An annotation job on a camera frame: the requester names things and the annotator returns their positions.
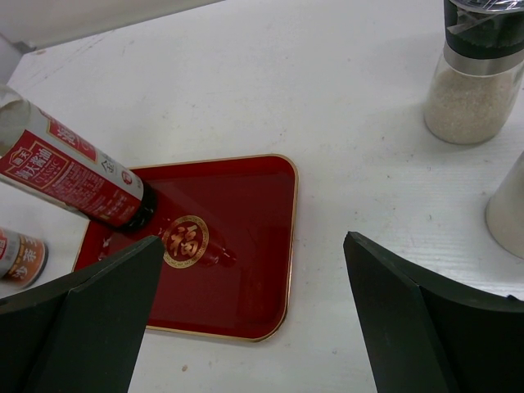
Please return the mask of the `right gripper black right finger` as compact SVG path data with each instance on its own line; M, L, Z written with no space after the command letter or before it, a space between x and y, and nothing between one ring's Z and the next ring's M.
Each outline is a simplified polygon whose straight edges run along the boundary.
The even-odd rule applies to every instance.
M521 392L523 302L480 291L357 232L344 254L379 392Z

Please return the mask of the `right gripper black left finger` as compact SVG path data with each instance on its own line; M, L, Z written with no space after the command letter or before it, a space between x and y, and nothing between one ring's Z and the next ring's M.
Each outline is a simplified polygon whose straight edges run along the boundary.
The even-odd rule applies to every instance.
M1 300L3 392L126 392L164 245L148 236Z

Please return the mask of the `soy sauce bottle red label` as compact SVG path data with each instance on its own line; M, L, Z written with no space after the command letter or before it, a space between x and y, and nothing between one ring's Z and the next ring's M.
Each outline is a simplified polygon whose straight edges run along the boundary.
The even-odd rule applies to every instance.
M120 232L148 224L151 186L12 88L1 87L1 180Z

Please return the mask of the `red lid sauce jar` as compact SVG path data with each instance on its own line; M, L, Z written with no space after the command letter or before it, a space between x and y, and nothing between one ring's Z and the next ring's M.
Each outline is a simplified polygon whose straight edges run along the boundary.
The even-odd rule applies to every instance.
M1 280L25 288L43 272L48 258L47 244L35 237L1 228Z

